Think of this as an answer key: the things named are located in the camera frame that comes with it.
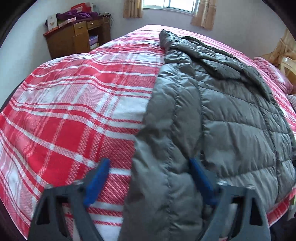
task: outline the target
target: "floral curtain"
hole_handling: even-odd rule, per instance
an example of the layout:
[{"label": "floral curtain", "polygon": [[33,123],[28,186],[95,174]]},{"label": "floral curtain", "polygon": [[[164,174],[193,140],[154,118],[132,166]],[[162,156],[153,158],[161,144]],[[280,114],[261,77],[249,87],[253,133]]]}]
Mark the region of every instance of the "floral curtain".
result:
[{"label": "floral curtain", "polygon": [[191,24],[212,30],[215,15],[216,0],[199,0],[196,12],[191,20]]},{"label": "floral curtain", "polygon": [[262,58],[277,66],[283,56],[296,60],[296,41],[288,29],[286,29],[284,36],[281,37],[275,50],[269,54],[262,55]]},{"label": "floral curtain", "polygon": [[141,18],[143,15],[142,0],[124,0],[123,17]]}]

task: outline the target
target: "puffer jacket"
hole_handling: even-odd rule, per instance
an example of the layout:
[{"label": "puffer jacket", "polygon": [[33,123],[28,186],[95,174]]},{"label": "puffer jacket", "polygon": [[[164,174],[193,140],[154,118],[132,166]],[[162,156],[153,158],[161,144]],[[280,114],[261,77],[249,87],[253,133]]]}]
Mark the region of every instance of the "puffer jacket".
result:
[{"label": "puffer jacket", "polygon": [[230,185],[256,187],[266,211],[295,184],[295,139],[259,73],[163,30],[166,51],[136,136],[119,241],[194,241],[203,201],[189,158]]}]

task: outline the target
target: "wooden dresser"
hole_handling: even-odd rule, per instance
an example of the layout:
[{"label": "wooden dresser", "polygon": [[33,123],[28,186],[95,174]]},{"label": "wooden dresser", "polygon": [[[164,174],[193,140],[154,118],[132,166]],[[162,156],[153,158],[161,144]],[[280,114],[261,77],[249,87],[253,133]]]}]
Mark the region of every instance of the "wooden dresser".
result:
[{"label": "wooden dresser", "polygon": [[45,36],[52,59],[91,51],[89,36],[98,36],[101,46],[111,40],[109,17],[73,22]]}]

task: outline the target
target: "plaid bedsheet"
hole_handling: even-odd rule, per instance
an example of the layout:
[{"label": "plaid bedsheet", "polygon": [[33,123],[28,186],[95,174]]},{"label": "plaid bedsheet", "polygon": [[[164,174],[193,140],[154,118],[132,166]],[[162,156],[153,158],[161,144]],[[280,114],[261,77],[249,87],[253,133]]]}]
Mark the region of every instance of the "plaid bedsheet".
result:
[{"label": "plaid bedsheet", "polygon": [[[162,29],[199,38],[257,68],[296,134],[296,114],[269,77],[241,52],[199,34],[148,25],[90,53],[49,61],[27,77],[0,114],[0,198],[25,237],[47,183],[70,184],[108,157],[110,175],[88,212],[105,241],[117,240],[134,135],[164,64]],[[287,211],[295,193],[268,214],[270,224]],[[64,208],[70,233],[80,240]]]}]

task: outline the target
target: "wall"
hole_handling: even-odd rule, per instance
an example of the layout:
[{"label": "wall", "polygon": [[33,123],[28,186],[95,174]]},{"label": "wall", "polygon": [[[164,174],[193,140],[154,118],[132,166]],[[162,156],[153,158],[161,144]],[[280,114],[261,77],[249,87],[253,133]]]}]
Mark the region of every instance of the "wall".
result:
[{"label": "wall", "polygon": [[0,106],[36,67],[51,59],[43,34],[47,17],[82,0],[38,0],[16,22],[0,48]]},{"label": "wall", "polygon": [[[253,58],[271,52],[285,30],[284,23],[262,0],[218,0],[212,31],[190,25],[190,15],[159,9],[145,9],[141,19],[124,19],[123,1],[94,0],[100,12],[113,16],[112,39],[147,24],[159,24],[209,36]],[[43,37],[46,18],[80,2],[38,0],[17,21],[0,48],[0,105],[38,65],[50,60]]]}]

